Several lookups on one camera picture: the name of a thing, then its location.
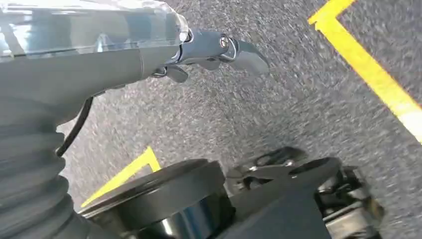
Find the gray carpet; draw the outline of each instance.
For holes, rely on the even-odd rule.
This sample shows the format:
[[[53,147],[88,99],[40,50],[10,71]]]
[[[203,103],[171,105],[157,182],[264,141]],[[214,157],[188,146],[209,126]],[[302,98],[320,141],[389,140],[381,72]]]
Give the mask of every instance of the gray carpet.
[[[163,166],[205,157],[219,160],[225,170],[290,145],[313,158],[338,156],[360,166],[388,210],[382,236],[422,238],[422,146],[308,25],[324,0],[169,4],[191,26],[257,44],[271,62],[271,74],[187,68],[190,80],[183,84],[149,79],[96,98],[65,155],[64,175],[76,206],[148,145]],[[420,104],[421,14],[420,0],[358,0],[339,17]]]

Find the screw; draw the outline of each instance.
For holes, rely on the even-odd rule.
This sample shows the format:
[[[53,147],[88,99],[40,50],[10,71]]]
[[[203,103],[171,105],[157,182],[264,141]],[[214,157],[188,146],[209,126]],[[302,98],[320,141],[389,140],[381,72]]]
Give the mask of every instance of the screw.
[[[220,37],[220,46],[222,48],[228,48],[229,45],[230,45],[230,41],[229,41],[228,37],[226,37],[226,36]]]

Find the black cable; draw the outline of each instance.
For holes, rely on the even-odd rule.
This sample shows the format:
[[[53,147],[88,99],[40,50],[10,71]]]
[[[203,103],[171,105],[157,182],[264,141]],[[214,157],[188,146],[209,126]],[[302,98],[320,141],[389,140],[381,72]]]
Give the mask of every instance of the black cable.
[[[65,141],[63,142],[63,145],[60,146],[60,148],[56,151],[57,156],[63,156],[63,154],[75,140],[76,136],[78,136],[79,132],[85,124],[85,121],[87,121],[88,115],[90,114],[93,99],[94,97],[89,97],[85,101],[81,113],[79,114],[78,120],[75,123],[75,126],[73,126],[73,129],[70,131],[69,135],[67,135]]]

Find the yellow tape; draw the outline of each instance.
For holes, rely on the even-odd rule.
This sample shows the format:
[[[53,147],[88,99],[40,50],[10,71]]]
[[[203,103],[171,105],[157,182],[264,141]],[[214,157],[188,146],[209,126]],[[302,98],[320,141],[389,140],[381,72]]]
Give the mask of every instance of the yellow tape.
[[[117,188],[118,186],[125,183],[132,175],[139,171],[142,167],[149,165],[153,172],[161,169],[160,164],[155,157],[151,147],[147,147],[143,154],[132,161],[128,166],[121,170],[116,176],[96,191],[90,198],[88,198],[81,207],[85,207],[87,204],[95,200],[96,198],[108,193],[109,191]]]
[[[309,24],[317,21],[336,18],[356,0],[330,0],[308,19]]]
[[[337,19],[319,19],[315,28],[324,34],[408,131],[422,143],[422,109],[409,94],[366,52]]]

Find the yellow floor marking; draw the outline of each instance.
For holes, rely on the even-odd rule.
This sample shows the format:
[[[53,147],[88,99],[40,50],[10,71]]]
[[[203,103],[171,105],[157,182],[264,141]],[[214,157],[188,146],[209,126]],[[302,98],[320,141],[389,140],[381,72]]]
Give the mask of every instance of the yellow floor marking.
[[[147,147],[147,149],[139,157],[132,161],[128,166],[126,166],[123,170],[116,174],[116,176],[110,179],[110,181],[108,181],[104,186],[102,186],[98,191],[90,196],[90,198],[82,203],[81,207],[85,207],[96,198],[122,185],[132,175],[134,175],[137,171],[146,165],[149,165],[153,172],[161,169],[160,164],[158,163],[154,151],[152,151],[151,147]]]
[[[409,94],[366,52],[356,39],[335,18],[353,0],[330,0],[309,19],[315,23],[340,55],[363,78],[366,84],[390,108],[408,131],[422,143],[422,108]]]
[[[308,19],[309,24],[314,24],[323,19],[336,18],[356,0],[330,0]]]

